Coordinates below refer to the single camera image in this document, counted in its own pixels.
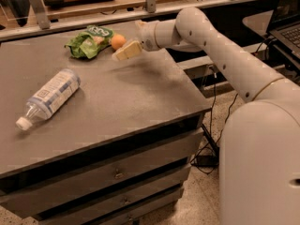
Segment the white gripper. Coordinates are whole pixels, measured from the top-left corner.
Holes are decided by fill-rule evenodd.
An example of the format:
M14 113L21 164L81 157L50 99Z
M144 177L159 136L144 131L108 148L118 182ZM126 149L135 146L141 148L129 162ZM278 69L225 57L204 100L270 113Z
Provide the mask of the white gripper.
M139 55L143 51L143 48L149 52L154 51L157 48L155 40L156 23L136 21L135 25L138 28L139 40L141 43L138 40L127 42L124 46L115 51L112 55L113 60L127 60Z

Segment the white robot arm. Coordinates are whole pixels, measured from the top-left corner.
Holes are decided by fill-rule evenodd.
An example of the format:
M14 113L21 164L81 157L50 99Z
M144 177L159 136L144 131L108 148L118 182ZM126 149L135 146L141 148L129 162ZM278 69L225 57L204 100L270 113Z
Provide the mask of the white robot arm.
M195 7L136 26L137 38L114 59L188 44L209 56L244 101L219 141L220 225L300 225L300 86L219 33Z

